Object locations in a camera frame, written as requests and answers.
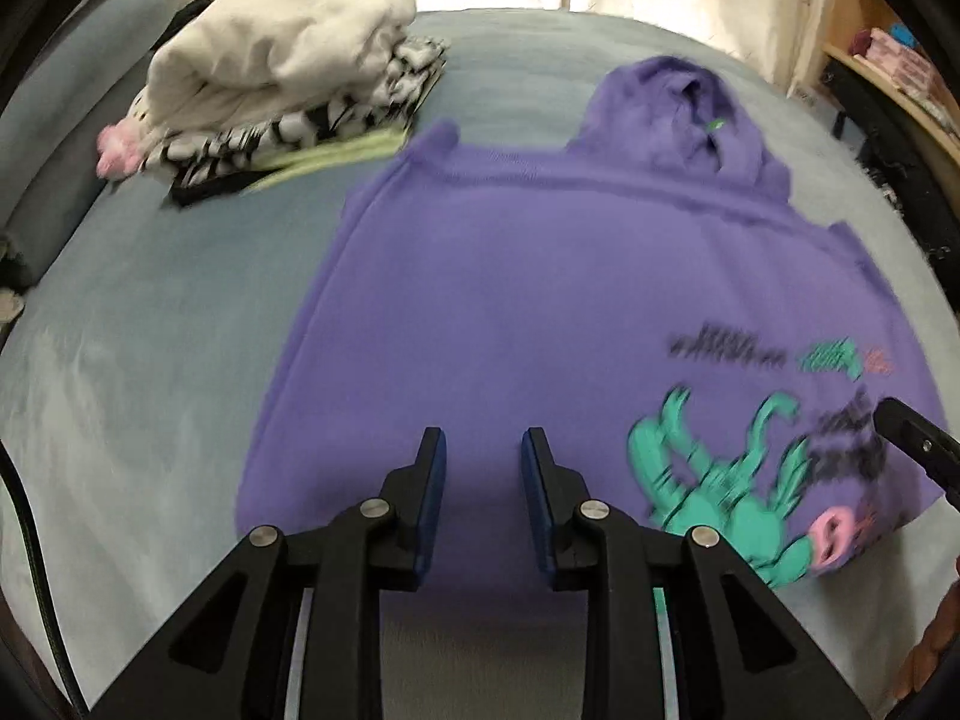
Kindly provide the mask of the black clothes pile by shelf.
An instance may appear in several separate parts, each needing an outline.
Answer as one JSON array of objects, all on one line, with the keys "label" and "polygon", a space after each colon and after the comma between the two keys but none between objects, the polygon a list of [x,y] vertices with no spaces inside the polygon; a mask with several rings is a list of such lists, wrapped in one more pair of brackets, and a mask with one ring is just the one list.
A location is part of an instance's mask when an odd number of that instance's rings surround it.
[{"label": "black clothes pile by shelf", "polygon": [[895,210],[928,255],[932,268],[958,273],[958,220],[947,195],[907,129],[895,122],[898,106],[877,86],[838,59],[827,60],[822,82],[864,135],[857,160],[877,185],[895,195]]}]

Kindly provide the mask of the black white patterned folded garment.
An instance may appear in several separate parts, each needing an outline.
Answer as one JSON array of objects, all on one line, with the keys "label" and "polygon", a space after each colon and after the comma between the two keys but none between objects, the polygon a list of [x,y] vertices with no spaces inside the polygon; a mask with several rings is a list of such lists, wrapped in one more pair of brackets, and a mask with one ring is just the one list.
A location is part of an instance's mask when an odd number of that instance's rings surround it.
[{"label": "black white patterned folded garment", "polygon": [[220,132],[171,133],[145,149],[139,169],[167,179],[169,200],[185,208],[290,174],[392,156],[409,141],[448,50],[441,37],[407,37],[370,91]]}]

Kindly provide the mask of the pink boxes on shelf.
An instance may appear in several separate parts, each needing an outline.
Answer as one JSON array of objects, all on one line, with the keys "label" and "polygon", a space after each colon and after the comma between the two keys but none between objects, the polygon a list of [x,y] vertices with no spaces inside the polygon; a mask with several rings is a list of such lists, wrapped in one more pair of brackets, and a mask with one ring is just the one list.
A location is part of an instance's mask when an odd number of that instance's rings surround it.
[{"label": "pink boxes on shelf", "polygon": [[856,32],[851,39],[850,54],[862,57],[901,91],[929,96],[940,82],[939,73],[928,59],[883,29]]}]

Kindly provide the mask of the grey-blue pillow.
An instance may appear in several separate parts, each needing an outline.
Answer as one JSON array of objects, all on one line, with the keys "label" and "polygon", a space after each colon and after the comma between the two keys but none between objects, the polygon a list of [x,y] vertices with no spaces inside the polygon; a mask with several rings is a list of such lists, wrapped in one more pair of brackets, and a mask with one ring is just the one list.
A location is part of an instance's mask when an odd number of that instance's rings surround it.
[{"label": "grey-blue pillow", "polygon": [[96,138],[124,117],[179,0],[86,0],[2,114],[2,277],[32,286],[104,188]]}]

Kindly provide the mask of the purple zip hoodie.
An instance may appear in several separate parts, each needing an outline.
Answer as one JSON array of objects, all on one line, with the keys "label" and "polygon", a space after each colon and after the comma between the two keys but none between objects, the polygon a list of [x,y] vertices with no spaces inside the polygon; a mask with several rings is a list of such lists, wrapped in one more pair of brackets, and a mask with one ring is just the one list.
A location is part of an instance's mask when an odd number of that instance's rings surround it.
[{"label": "purple zip hoodie", "polygon": [[421,133],[348,197],[256,422],[241,530],[307,532],[443,429],[431,583],[537,587],[521,440],[666,532],[709,525],[760,577],[832,571],[937,488],[874,433],[942,411],[900,302],[706,68],[617,68],[558,151]]}]

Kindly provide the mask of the wooden shelf unit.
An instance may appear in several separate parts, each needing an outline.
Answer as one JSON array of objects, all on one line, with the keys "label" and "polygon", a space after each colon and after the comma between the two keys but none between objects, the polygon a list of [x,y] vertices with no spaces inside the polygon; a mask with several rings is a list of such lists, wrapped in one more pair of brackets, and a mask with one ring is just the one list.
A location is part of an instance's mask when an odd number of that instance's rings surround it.
[{"label": "wooden shelf unit", "polygon": [[885,0],[833,0],[823,54],[887,94],[957,163],[957,98]]}]

